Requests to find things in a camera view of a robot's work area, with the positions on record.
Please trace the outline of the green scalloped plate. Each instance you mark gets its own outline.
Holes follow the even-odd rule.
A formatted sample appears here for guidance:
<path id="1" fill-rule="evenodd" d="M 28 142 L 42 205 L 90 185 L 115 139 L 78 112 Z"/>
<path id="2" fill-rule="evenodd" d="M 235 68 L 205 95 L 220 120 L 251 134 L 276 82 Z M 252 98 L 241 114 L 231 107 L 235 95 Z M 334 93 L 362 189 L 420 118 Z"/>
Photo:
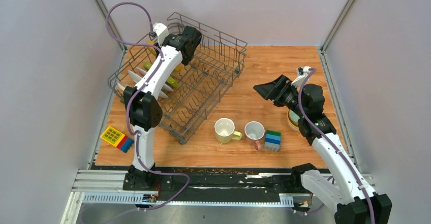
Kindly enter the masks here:
<path id="1" fill-rule="evenodd" d="M 147 72 L 149 71 L 149 69 L 151 68 L 151 66 L 152 66 L 152 63 L 149 62 L 149 61 L 145 61 L 143 63 L 144 70 L 146 70 Z M 174 87 L 174 88 L 177 88 L 179 86 L 179 82 L 177 80 L 175 80 L 172 76 L 168 77 L 166 83 L 168 85 L 170 85 L 171 87 Z"/>

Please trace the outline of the grey wire dish rack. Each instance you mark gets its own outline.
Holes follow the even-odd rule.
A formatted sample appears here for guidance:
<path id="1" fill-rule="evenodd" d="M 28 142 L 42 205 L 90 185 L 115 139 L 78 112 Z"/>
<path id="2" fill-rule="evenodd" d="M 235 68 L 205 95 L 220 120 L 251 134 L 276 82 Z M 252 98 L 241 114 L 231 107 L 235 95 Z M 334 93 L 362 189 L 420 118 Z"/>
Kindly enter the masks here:
<path id="1" fill-rule="evenodd" d="M 184 145 L 240 76 L 247 42 L 177 12 L 165 24 L 172 34 L 181 33 L 186 26 L 202 33 L 194 58 L 172 72 L 173 90 L 159 98 L 163 109 L 159 128 Z"/>

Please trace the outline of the red and teal floral plate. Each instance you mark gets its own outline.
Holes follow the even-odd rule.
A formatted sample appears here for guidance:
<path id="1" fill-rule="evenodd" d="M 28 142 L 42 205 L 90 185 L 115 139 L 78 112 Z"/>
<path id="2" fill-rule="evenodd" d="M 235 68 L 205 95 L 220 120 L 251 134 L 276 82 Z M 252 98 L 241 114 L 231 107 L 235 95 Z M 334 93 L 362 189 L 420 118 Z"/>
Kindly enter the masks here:
<path id="1" fill-rule="evenodd" d="M 142 77 L 140 77 L 139 75 L 135 74 L 134 72 L 132 72 L 130 70 L 128 70 L 128 74 L 131 76 L 132 80 L 136 83 L 140 82 L 142 79 Z M 162 91 L 160 91 L 159 96 L 162 98 L 167 98 L 167 95 Z"/>

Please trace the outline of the cream and pink plate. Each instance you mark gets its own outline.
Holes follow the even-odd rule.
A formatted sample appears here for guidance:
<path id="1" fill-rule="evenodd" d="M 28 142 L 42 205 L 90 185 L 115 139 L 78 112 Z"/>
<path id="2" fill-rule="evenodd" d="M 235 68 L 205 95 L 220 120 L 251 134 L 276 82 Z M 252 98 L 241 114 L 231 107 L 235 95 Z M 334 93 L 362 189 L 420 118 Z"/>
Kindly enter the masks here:
<path id="1" fill-rule="evenodd" d="M 127 86 L 128 86 L 127 84 L 125 84 L 125 83 L 123 83 L 121 81 L 117 82 L 117 89 L 120 90 L 120 91 L 124 91 Z"/>

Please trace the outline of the yellow polka dot plate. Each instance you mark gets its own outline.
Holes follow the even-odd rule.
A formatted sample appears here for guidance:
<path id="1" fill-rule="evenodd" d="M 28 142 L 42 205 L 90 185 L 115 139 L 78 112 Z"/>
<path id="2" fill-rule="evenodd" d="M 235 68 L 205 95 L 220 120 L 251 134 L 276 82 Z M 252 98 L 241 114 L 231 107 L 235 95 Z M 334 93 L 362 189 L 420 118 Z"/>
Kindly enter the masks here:
<path id="1" fill-rule="evenodd" d="M 152 40 L 147 40 L 146 43 L 150 45 L 150 48 L 149 48 L 150 53 L 155 57 L 157 57 L 159 55 L 159 52 L 157 48 L 155 48 L 156 47 L 155 42 L 153 42 Z"/>

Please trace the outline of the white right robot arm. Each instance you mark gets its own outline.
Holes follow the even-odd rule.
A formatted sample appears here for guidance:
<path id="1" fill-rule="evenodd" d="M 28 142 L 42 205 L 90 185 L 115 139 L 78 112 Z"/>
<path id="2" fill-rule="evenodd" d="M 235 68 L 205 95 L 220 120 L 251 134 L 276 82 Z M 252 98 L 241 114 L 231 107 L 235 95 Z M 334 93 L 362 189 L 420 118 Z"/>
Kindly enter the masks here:
<path id="1" fill-rule="evenodd" d="M 388 223 L 392 201 L 388 195 L 376 192 L 347 155 L 335 127 L 323 112 L 321 86 L 303 83 L 296 88 L 289 78 L 280 75 L 253 89 L 275 106 L 286 106 L 299 116 L 301 135 L 325 161 L 336 183 L 330 183 L 312 164 L 303 164 L 294 168 L 295 175 L 290 178 L 293 190 L 315 194 L 331 209 L 336 223 Z"/>

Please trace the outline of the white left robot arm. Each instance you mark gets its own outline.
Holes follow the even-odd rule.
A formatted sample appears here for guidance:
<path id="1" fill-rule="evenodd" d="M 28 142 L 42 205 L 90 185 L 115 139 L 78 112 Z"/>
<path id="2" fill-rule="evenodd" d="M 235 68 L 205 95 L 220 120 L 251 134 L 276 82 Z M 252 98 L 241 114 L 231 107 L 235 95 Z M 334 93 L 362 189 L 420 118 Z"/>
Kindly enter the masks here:
<path id="1" fill-rule="evenodd" d="M 156 183 L 153 146 L 155 129 L 163 117 L 158 97 L 174 69 L 180 64 L 186 66 L 192 60 L 202 38 L 195 27 L 186 26 L 181 33 L 171 34 L 161 23 L 152 28 L 150 36 L 157 42 L 148 47 L 155 49 L 158 56 L 143 78 L 123 92 L 127 127 L 135 144 L 134 159 L 126 180 L 143 190 L 152 189 Z"/>

